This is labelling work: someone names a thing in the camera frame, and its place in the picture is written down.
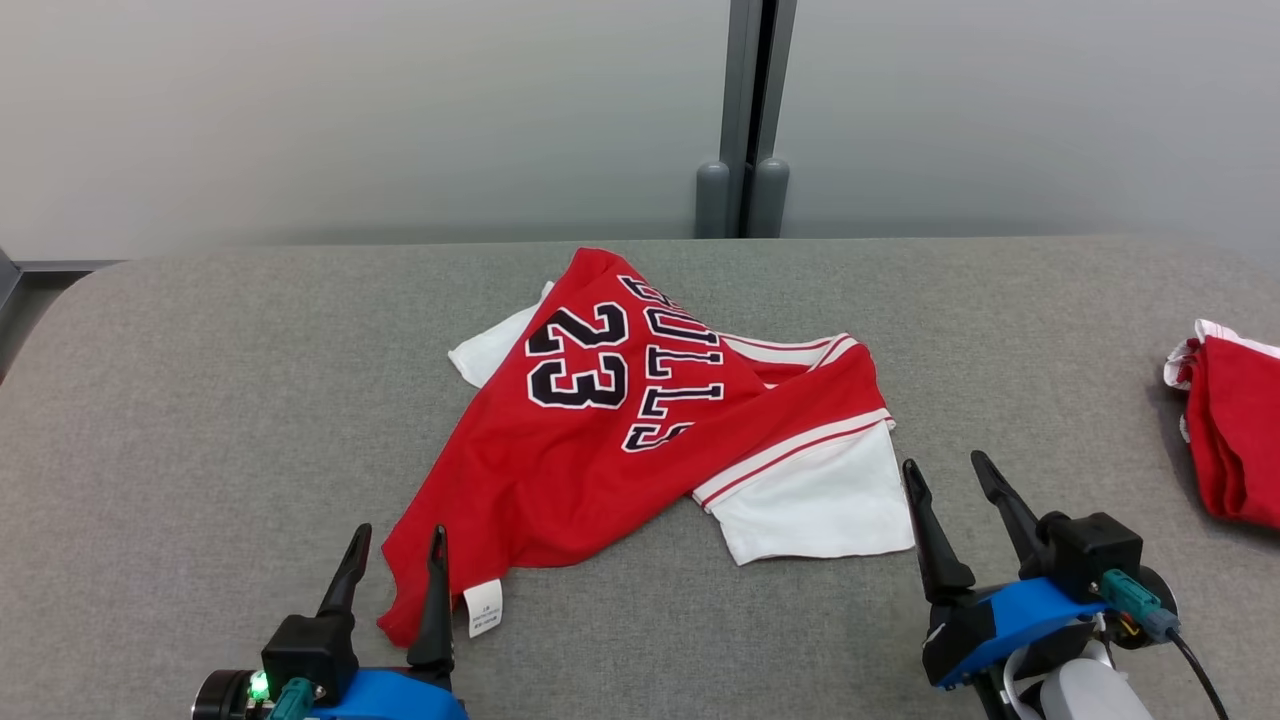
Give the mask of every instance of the jersey trim stripe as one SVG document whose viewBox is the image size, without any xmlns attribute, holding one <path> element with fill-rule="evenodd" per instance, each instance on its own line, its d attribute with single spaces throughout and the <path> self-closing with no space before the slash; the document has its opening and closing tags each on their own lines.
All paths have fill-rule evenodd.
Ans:
<svg viewBox="0 0 1280 720">
<path fill-rule="evenodd" d="M 732 341 L 733 343 L 750 345 L 751 347 L 760 347 L 764 350 L 778 350 L 785 352 L 795 352 L 797 350 L 819 350 L 822 347 L 827 347 L 831 343 L 831 341 L 840 337 L 840 336 L 820 337 L 818 340 L 813 340 L 809 342 L 768 342 L 764 340 L 740 337 L 728 333 L 717 333 L 717 334 L 719 334 L 724 340 Z"/>
<path fill-rule="evenodd" d="M 718 473 L 694 491 L 694 500 L 710 512 L 712 505 L 728 497 L 736 489 L 746 487 L 744 483 L 748 483 L 748 480 L 751 480 L 778 462 L 794 457 L 805 450 L 860 433 L 882 420 L 888 423 L 890 429 L 893 428 L 893 418 L 888 414 L 887 409 L 881 407 L 872 413 L 864 413 L 847 420 L 828 423 L 800 433 Z"/>
<path fill-rule="evenodd" d="M 833 361 L 849 347 L 859 345 L 849 333 L 795 345 L 768 343 L 723 333 L 719 333 L 719 336 L 724 341 L 724 345 L 728 345 L 731 350 L 749 360 L 774 365 L 800 365 L 808 369 L 819 368 Z"/>
</svg>

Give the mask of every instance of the clothing tag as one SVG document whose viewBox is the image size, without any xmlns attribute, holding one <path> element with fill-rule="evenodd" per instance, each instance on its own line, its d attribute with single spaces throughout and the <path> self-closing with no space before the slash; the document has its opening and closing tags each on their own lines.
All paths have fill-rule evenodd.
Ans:
<svg viewBox="0 0 1280 720">
<path fill-rule="evenodd" d="M 462 600 L 467 602 L 468 637 L 486 633 L 502 623 L 502 580 L 489 580 L 465 589 Z"/>
</svg>

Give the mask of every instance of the gray wall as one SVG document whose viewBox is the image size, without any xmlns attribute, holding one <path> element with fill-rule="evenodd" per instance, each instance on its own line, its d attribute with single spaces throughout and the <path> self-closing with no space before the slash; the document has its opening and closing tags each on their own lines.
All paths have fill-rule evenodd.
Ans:
<svg viewBox="0 0 1280 720">
<path fill-rule="evenodd" d="M 0 247 L 689 237 L 728 0 L 4 0 Z"/>
<path fill-rule="evenodd" d="M 1280 4 L 799 0 L 785 236 L 1147 229 L 1275 251 Z"/>
</svg>

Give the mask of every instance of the gray tablecloth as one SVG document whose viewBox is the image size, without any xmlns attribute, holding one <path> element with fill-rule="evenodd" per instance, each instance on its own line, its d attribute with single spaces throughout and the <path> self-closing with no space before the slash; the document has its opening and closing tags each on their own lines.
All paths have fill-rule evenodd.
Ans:
<svg viewBox="0 0 1280 720">
<path fill-rule="evenodd" d="M 1280 341 L 1280 283 L 1207 250 L 1108 238 L 603 243 L 724 332 L 868 343 L 960 556 L 1015 559 L 984 448 L 1034 510 L 1147 541 L 1235 717 L 1275 716 L 1275 534 L 1210 519 L 1169 350 L 1198 316 Z M 380 541 L 472 397 L 445 351 L 536 300 L 567 243 L 155 259 L 49 311 L 0 386 L 0 716 L 184 717 L 311 612 L 355 527 Z M 515 570 L 502 625 L 460 633 L 457 693 L 498 717 L 979 717 L 925 682 L 915 557 L 736 568 L 681 501 L 575 568 Z M 356 607 L 366 665 L 401 664 Z M 1170 647 L 1117 656 L 1156 717 L 1208 717 Z"/>
</svg>

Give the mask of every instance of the folded red cloth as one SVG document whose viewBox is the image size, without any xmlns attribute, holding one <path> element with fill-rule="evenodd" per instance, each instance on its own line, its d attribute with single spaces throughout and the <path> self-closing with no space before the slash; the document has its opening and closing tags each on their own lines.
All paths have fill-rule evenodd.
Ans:
<svg viewBox="0 0 1280 720">
<path fill-rule="evenodd" d="M 1165 363 L 1165 383 L 1190 392 L 1183 437 L 1204 507 L 1280 529 L 1280 347 L 1196 320 L 1196 337 Z"/>
</svg>

